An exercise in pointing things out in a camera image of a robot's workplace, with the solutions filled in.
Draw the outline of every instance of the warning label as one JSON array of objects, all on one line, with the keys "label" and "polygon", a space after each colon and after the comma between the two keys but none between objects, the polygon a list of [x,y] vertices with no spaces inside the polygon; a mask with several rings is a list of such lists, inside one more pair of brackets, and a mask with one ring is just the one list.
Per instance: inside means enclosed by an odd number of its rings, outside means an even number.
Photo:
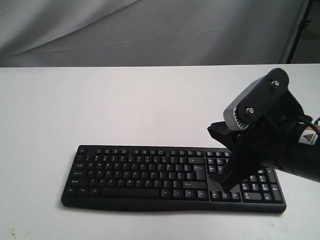
[{"label": "warning label", "polygon": [[311,127],[308,126],[301,134],[299,143],[315,145],[317,139],[318,139],[318,135],[316,134],[316,132]]}]

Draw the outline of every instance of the bolt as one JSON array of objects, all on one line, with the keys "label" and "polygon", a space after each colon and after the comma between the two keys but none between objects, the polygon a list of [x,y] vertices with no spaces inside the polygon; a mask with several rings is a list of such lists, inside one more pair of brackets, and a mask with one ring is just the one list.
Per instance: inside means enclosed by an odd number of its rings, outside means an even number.
[{"label": "bolt", "polygon": [[271,86],[272,86],[273,88],[277,88],[277,87],[279,87],[279,82],[278,82],[278,81],[272,81],[272,82],[271,82]]},{"label": "bolt", "polygon": [[252,107],[247,107],[245,113],[248,115],[252,115],[255,113],[255,110]]}]

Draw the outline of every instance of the white table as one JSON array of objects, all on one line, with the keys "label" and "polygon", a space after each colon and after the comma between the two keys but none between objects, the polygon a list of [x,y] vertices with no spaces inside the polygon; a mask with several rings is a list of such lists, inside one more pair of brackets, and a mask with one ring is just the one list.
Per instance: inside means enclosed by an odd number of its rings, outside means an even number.
[{"label": "white table", "polygon": [[320,184],[282,172],[282,215],[108,212],[60,201],[78,145],[221,147],[207,127],[275,67],[319,117],[320,64],[0,68],[0,239],[320,239]]}]

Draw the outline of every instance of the gray fabric backdrop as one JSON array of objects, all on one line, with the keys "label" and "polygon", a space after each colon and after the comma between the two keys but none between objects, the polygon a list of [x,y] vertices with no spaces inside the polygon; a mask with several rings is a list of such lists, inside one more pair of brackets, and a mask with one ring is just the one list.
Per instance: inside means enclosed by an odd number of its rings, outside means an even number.
[{"label": "gray fabric backdrop", "polygon": [[[307,3],[307,0],[30,1],[42,4],[36,7],[28,5],[28,1],[8,0],[8,5],[15,2],[17,7],[29,9],[28,14],[18,17],[19,21],[14,14],[8,17],[10,11],[0,15],[0,66],[283,63]],[[33,8],[36,14],[30,15]]]}]

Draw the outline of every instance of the keyboard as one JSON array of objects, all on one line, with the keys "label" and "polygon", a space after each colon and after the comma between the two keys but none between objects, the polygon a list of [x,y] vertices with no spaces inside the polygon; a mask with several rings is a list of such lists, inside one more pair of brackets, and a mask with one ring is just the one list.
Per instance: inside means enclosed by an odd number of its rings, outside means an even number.
[{"label": "keyboard", "polygon": [[281,213],[286,202],[272,168],[262,168],[230,192],[215,188],[225,148],[78,147],[61,201],[109,211],[240,211]]}]

